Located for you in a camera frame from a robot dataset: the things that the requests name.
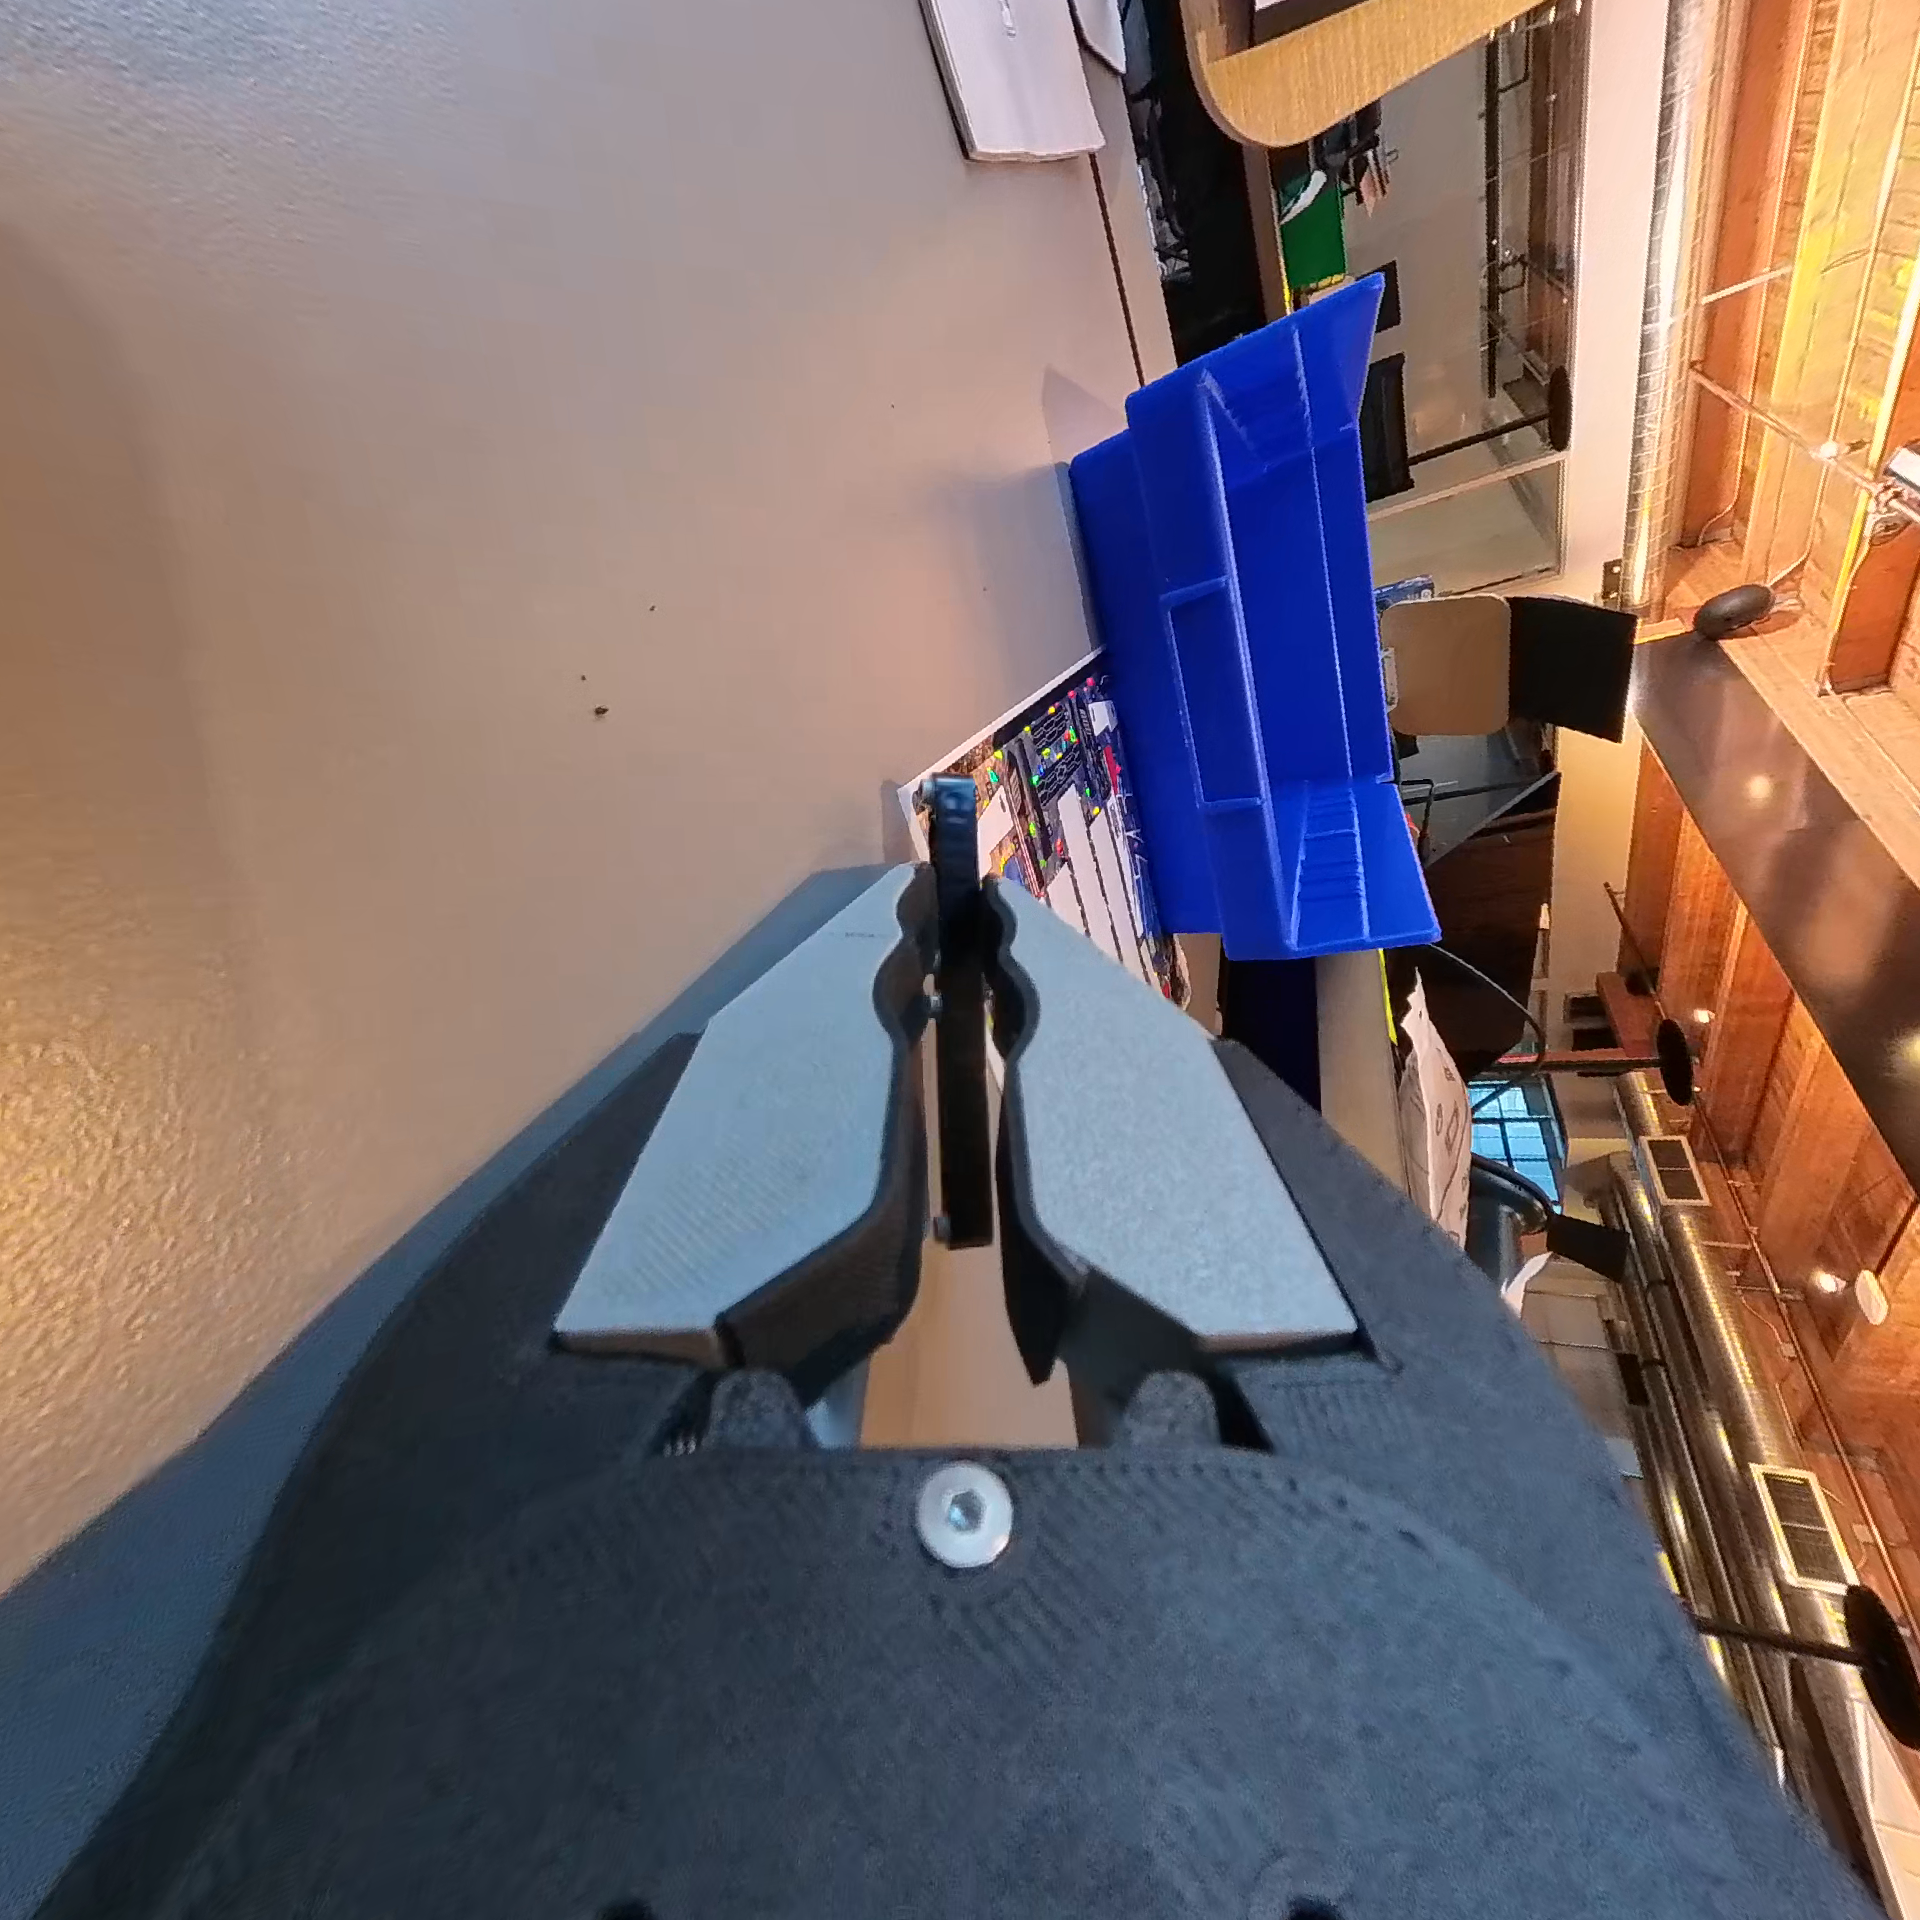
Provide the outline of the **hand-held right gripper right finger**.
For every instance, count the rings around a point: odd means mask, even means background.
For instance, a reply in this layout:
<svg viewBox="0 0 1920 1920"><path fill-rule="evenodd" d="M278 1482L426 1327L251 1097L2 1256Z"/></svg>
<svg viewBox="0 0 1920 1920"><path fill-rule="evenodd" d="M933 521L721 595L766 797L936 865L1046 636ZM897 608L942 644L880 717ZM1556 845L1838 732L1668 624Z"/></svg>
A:
<svg viewBox="0 0 1920 1920"><path fill-rule="evenodd" d="M1362 1348L1218 1044L1034 896L987 880L1000 1261L1014 1347L1108 1442L1138 1388Z"/></svg>

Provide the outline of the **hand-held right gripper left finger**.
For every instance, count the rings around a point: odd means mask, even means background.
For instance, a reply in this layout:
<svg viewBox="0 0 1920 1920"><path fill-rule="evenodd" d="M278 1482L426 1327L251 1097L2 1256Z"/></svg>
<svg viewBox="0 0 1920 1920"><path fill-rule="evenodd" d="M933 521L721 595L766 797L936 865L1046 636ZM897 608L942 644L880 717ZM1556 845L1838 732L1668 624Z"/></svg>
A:
<svg viewBox="0 0 1920 1920"><path fill-rule="evenodd" d="M899 865L694 1040L553 1323L561 1352L841 1395L910 1315L928 1225L933 876Z"/></svg>

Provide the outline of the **black plastic part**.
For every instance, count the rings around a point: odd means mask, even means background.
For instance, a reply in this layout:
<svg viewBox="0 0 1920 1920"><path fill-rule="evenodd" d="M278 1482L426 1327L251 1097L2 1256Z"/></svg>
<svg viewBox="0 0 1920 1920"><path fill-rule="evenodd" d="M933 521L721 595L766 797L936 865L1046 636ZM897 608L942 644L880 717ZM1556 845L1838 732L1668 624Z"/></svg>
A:
<svg viewBox="0 0 1920 1920"><path fill-rule="evenodd" d="M990 968L1000 923L979 876L971 778L924 781L928 867L936 906L933 1029L939 1133L939 1220L954 1250L993 1244L995 1175L990 1115Z"/></svg>

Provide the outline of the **illustrated instruction booklet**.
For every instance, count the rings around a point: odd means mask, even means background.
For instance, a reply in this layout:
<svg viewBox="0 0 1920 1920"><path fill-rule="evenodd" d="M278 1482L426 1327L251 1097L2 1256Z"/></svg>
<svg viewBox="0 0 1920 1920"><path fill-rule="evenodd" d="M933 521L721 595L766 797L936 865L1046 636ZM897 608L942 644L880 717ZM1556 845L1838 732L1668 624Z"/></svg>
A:
<svg viewBox="0 0 1920 1920"><path fill-rule="evenodd" d="M926 857L922 789L936 778L971 781L982 879L1034 896L1218 1037L1218 940L1170 931L1105 652L1075 661L924 773L883 781L886 859Z"/></svg>

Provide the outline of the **white printed bag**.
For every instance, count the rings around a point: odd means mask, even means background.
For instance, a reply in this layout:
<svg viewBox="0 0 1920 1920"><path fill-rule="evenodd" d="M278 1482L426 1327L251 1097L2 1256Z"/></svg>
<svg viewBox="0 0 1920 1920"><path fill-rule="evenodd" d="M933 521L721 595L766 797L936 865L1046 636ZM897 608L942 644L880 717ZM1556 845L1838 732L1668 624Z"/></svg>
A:
<svg viewBox="0 0 1920 1920"><path fill-rule="evenodd" d="M1418 973L1400 1036L1403 1061L1397 1114L1409 1197L1464 1252L1472 1192L1472 1105Z"/></svg>

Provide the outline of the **dark brown cabinet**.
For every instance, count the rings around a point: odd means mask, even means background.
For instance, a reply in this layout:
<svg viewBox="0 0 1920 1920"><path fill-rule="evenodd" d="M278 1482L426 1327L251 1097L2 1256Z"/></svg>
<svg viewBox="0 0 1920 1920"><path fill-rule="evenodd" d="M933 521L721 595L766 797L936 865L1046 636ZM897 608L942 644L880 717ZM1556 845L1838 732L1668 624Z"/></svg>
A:
<svg viewBox="0 0 1920 1920"><path fill-rule="evenodd" d="M1416 956L1435 1031L1460 1063L1523 1044L1553 899L1562 775L1525 787L1428 867L1445 954Z"/></svg>

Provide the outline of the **black pole with round disc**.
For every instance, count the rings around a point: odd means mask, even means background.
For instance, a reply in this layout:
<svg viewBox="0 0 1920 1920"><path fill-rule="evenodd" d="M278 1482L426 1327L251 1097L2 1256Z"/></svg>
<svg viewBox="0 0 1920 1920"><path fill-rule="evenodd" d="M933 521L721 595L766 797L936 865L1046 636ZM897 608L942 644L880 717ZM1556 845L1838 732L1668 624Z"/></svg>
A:
<svg viewBox="0 0 1920 1920"><path fill-rule="evenodd" d="M1448 460L1460 450L1491 445L1510 440L1521 433L1536 433L1549 453L1565 453L1573 436L1573 386L1565 369L1553 369L1542 389L1542 408L1532 415L1515 416L1504 424L1485 425L1465 436L1442 441L1438 445L1410 450L1405 466L1416 469L1438 460Z"/></svg>
<svg viewBox="0 0 1920 1920"><path fill-rule="evenodd" d="M1917 1746L1917 1674L1901 1628L1868 1586L1851 1583L1840 1593L1842 1641L1819 1641L1704 1616L1683 1605L1683 1615L1704 1640L1734 1641L1781 1653L1790 1660L1850 1666L1885 1731L1907 1746Z"/></svg>
<svg viewBox="0 0 1920 1920"><path fill-rule="evenodd" d="M1689 1034L1680 1023L1661 1017L1650 1029L1650 1050L1630 1051L1621 1048L1549 1050L1506 1056L1494 1073L1509 1079L1573 1074L1586 1079L1618 1079L1633 1073L1650 1073L1660 1079L1666 1100L1677 1109L1697 1103L1697 1056Z"/></svg>

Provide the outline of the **blue plastic tray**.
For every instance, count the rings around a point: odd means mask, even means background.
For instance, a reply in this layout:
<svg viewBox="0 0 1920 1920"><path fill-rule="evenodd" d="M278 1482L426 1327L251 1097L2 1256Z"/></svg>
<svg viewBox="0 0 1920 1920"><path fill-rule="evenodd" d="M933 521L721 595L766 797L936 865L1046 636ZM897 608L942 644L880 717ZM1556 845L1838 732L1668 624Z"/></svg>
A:
<svg viewBox="0 0 1920 1920"><path fill-rule="evenodd" d="M1362 492L1380 293L1352 282L1131 391L1068 469L1158 912L1234 962L1441 937Z"/></svg>

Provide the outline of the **wooden chair with black backrest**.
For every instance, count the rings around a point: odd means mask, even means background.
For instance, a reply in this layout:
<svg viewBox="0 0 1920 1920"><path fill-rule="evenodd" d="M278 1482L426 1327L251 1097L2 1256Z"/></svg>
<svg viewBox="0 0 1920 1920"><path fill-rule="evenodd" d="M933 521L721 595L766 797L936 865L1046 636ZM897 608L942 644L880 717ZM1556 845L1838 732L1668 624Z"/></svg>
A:
<svg viewBox="0 0 1920 1920"><path fill-rule="evenodd" d="M1491 736L1514 722L1626 739L1636 619L1556 595L1464 592L1378 617L1397 736Z"/></svg>

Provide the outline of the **green sign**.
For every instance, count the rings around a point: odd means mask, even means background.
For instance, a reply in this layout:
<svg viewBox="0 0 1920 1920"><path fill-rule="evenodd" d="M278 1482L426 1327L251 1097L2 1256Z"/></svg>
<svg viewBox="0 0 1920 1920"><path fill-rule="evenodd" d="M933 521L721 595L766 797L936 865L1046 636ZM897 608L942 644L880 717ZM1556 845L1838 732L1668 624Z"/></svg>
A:
<svg viewBox="0 0 1920 1920"><path fill-rule="evenodd" d="M1273 176L1286 300L1300 306L1352 276L1344 199L1337 181L1309 153L1278 153Z"/></svg>

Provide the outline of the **white paper sheet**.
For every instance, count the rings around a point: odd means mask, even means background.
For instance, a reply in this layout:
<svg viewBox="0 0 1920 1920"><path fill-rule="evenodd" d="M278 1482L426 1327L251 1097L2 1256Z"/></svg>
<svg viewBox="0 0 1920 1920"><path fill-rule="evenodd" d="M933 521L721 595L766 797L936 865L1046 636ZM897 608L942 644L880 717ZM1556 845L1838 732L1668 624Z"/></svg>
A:
<svg viewBox="0 0 1920 1920"><path fill-rule="evenodd" d="M962 155L1091 159L1106 144L1088 60L1124 69L1117 5L918 3Z"/></svg>

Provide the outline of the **round wooden table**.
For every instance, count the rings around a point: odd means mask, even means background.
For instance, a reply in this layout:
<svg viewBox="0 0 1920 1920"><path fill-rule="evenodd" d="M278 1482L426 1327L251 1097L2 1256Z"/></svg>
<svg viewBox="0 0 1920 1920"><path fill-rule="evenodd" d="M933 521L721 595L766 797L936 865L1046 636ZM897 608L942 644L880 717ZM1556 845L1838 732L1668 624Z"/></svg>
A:
<svg viewBox="0 0 1920 1920"><path fill-rule="evenodd" d="M1534 11L1532 3L1181 3L1193 89L1241 147L1280 152Z"/></svg>

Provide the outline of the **silver metal duct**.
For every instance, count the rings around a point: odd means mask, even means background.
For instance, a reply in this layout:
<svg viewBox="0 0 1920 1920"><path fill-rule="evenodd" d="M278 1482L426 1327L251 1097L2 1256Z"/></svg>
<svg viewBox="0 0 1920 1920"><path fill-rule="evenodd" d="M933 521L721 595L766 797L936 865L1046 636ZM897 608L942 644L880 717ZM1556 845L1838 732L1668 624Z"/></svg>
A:
<svg viewBox="0 0 1920 1920"><path fill-rule="evenodd" d="M1742 1290L1746 1248L1734 1245L1715 1207L1672 1209L1649 1197L1636 1138L1689 1138L1694 1112L1677 1112L1650 1073L1617 1079L1617 1107L1626 1151L1614 1156L1605 1209L1635 1248L1624 1304L1649 1397L1638 1421L1683 1595L1704 1616L1842 1641L1840 1600L1779 1580L1749 1476L1754 1464L1808 1473L1769 1372L1774 1360L1797 1355L1793 1336L1766 1313L1764 1299L1754 1301ZM1718 1641L1715 1661L1790 1787L1891 1901L1872 1795L1880 1727L1859 1674L1734 1641Z"/></svg>

